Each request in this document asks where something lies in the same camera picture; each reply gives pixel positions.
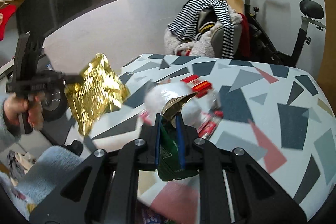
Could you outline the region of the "grey fleece right forearm sleeve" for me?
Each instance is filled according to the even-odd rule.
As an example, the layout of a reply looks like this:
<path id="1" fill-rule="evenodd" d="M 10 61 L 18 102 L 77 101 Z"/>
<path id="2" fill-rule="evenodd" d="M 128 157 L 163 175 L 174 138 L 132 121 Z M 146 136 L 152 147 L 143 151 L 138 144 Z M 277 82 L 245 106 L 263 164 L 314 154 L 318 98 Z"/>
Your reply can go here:
<path id="1" fill-rule="evenodd" d="M 83 159 L 71 151 L 52 146 L 18 182 L 16 190 L 39 204 L 82 162 Z"/>

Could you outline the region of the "grey fleece left forearm sleeve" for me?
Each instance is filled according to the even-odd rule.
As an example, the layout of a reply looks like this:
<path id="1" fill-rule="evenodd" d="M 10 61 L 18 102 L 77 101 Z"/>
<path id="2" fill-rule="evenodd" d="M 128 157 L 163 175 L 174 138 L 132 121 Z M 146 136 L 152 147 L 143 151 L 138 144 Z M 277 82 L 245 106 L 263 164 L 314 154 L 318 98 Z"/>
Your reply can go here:
<path id="1" fill-rule="evenodd" d="M 3 152 L 8 149 L 14 143 L 17 143 L 21 139 L 21 131 L 19 126 L 15 126 L 9 123 L 5 116 L 4 104 L 5 97 L 1 97 L 1 132 L 0 132 L 0 150 Z"/>

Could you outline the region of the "person's left hand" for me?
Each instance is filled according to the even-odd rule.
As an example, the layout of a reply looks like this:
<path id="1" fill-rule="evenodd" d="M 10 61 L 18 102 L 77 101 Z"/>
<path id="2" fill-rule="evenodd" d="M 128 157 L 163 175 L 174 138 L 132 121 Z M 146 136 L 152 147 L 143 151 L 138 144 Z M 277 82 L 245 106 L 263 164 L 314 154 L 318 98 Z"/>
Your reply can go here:
<path id="1" fill-rule="evenodd" d="M 30 126 L 36 130 L 43 128 L 43 115 L 41 100 L 45 98 L 43 92 L 38 93 L 33 102 L 29 102 L 16 95 L 11 95 L 5 99 L 3 103 L 4 121 L 8 129 L 13 129 L 19 126 L 19 114 L 28 113 L 28 122 Z"/>

